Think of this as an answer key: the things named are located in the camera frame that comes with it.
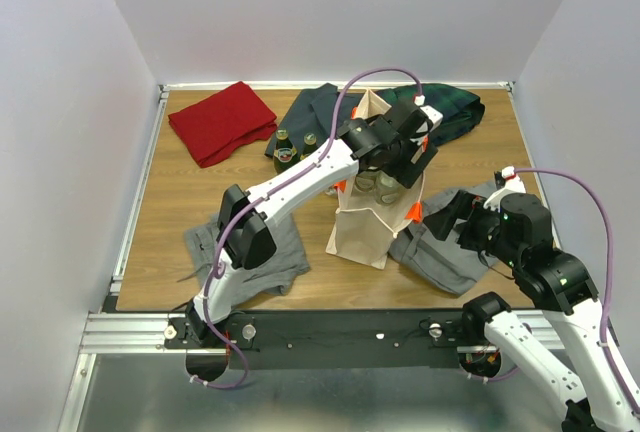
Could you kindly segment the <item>green Perrier bottle red label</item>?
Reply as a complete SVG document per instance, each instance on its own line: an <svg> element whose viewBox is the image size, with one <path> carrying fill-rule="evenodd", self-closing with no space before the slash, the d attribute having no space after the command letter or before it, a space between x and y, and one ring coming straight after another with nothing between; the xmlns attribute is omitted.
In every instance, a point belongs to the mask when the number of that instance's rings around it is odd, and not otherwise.
<svg viewBox="0 0 640 432"><path fill-rule="evenodd" d="M275 138L273 165L276 173L280 174L299 162L299 154L286 129L278 129Z"/></svg>

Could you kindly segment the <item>green Perrier bottle yellow label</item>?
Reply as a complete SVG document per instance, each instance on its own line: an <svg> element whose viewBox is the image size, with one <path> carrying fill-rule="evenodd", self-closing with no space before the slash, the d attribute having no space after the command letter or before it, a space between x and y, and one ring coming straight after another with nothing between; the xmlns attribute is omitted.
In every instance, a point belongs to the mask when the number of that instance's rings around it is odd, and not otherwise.
<svg viewBox="0 0 640 432"><path fill-rule="evenodd" d="M300 154L300 160L305 160L318 149L317 137L314 133L307 133L304 136L304 145Z"/></svg>

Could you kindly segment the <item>beige canvas tote bag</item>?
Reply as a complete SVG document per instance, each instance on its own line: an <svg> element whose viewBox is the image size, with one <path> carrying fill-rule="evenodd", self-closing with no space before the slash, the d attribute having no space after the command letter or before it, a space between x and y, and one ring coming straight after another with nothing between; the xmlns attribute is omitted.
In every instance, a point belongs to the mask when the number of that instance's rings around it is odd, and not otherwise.
<svg viewBox="0 0 640 432"><path fill-rule="evenodd" d="M377 269L385 267L387 252L398 234L418 221L419 202L424 189L424 171L411 188L404 188L397 201L383 206L375 200L375 188L361 193L354 178L366 170L384 172L391 159L391 145L397 133L384 119L393 104L368 89L351 117L337 129L327 158L334 158L339 145L346 146L346 157L356 163L356 171L335 182L338 208L326 252Z"/></svg>

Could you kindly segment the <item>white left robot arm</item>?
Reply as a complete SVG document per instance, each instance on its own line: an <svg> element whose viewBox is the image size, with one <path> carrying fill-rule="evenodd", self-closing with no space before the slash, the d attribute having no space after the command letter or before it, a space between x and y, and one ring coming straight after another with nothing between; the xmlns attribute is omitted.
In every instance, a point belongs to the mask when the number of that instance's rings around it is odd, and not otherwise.
<svg viewBox="0 0 640 432"><path fill-rule="evenodd" d="M308 158L276 177L247 190L230 186L219 211L211 270L186 308L188 336L201 347L220 339L243 273L275 254L276 226L305 202L371 169L404 188L413 186L437 152L429 135L442 120L423 97L401 100L382 114L345 121Z"/></svg>

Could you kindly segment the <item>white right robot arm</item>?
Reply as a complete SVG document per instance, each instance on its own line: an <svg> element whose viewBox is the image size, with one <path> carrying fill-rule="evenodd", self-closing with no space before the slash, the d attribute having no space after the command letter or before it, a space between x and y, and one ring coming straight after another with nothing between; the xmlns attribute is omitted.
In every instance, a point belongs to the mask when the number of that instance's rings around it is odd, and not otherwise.
<svg viewBox="0 0 640 432"><path fill-rule="evenodd" d="M552 326L572 365L566 367L533 337L495 292L462 309L460 331L469 342L494 345L551 400L564 431L636 431L631 401L639 388L623 364L604 306L586 266L555 247L550 211L534 195L515 192L497 205L459 191L423 220L438 240L458 229L458 245L497 258Z"/></svg>

